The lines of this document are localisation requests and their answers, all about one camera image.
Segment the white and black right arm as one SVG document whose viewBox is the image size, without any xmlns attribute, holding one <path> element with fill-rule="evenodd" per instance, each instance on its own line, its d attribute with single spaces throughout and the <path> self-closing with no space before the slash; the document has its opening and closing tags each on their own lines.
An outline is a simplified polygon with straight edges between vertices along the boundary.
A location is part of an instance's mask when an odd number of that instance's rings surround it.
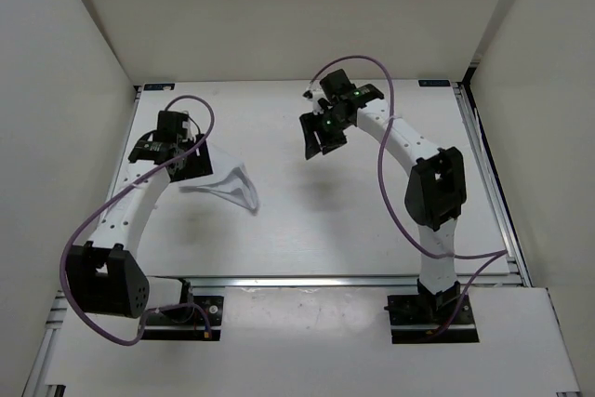
<svg viewBox="0 0 595 397">
<path fill-rule="evenodd" d="M 404 206 L 417 225 L 422 253 L 417 310 L 428 322 L 441 321 L 460 296 L 454 233 L 467 200 L 461 151 L 436 145 L 391 114 L 390 104 L 371 84 L 349 84 L 332 97 L 309 89 L 303 97 L 311 103 L 311 111 L 299 117 L 306 159 L 344 146 L 345 130 L 354 126 L 380 143 L 379 154 L 388 152 L 407 175 Z"/>
</svg>

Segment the white skirt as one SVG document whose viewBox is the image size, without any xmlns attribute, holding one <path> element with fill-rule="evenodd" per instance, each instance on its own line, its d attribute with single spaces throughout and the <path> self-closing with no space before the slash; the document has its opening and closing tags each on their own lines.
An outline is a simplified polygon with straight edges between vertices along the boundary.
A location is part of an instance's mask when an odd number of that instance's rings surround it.
<svg viewBox="0 0 595 397">
<path fill-rule="evenodd" d="M 214 144 L 208 143 L 207 149 L 213 173 L 183 180 L 178 184 L 178 190 L 182 193 L 210 193 L 256 214 L 260 207 L 258 192 L 244 162 Z"/>
</svg>

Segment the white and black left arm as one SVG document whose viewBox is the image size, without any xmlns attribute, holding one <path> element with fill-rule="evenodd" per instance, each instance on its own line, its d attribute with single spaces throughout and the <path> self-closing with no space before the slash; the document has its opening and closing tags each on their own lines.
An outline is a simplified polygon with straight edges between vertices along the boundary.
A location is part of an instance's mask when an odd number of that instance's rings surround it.
<svg viewBox="0 0 595 397">
<path fill-rule="evenodd" d="M 139 318 L 150 293 L 165 289 L 163 312 L 175 323 L 192 318 L 194 299 L 170 280 L 152 280 L 137 262 L 141 236 L 157 200 L 172 183 L 213 173 L 206 135 L 167 141 L 141 139 L 128 157 L 122 189 L 87 218 L 67 242 L 59 280 L 71 308 L 89 313 Z"/>
</svg>

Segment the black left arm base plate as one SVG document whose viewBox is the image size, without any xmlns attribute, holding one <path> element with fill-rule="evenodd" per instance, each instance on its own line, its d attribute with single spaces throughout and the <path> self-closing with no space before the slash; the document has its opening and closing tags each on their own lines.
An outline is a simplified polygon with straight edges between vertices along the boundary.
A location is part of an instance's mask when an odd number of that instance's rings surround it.
<svg viewBox="0 0 595 397">
<path fill-rule="evenodd" d="M 142 340 L 150 341 L 220 341 L 224 297 L 194 296 L 194 303 L 206 313 L 210 331 L 205 330 L 203 314 L 194 309 L 167 311 L 148 317 Z"/>
</svg>

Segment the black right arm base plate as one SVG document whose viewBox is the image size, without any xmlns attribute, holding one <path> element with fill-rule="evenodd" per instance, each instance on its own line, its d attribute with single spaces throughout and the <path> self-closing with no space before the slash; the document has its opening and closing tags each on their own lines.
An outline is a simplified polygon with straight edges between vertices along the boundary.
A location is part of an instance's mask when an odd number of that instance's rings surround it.
<svg viewBox="0 0 595 397">
<path fill-rule="evenodd" d="M 390 318 L 391 343 L 468 344 L 480 341 L 469 297 L 433 312 L 419 295 L 389 295 L 385 310 Z"/>
</svg>

